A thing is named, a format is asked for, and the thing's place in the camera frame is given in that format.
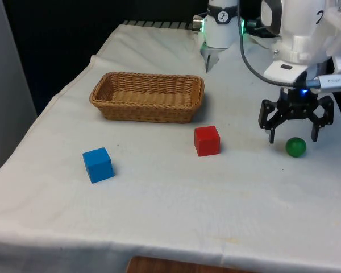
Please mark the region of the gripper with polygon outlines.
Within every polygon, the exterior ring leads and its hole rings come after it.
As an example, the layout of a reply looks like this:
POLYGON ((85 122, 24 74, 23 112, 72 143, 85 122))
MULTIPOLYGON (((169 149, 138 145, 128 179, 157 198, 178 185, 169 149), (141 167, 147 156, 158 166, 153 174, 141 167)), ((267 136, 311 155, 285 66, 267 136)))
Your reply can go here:
POLYGON ((277 102, 262 100, 258 123, 261 129, 269 134, 270 144, 274 143, 275 129, 283 124, 286 119, 309 119, 313 126, 311 139, 318 140, 319 130, 334 122, 334 101, 330 96, 318 99, 310 89, 281 88, 277 102), (315 110, 318 107, 323 109, 323 115, 318 117, 315 110))

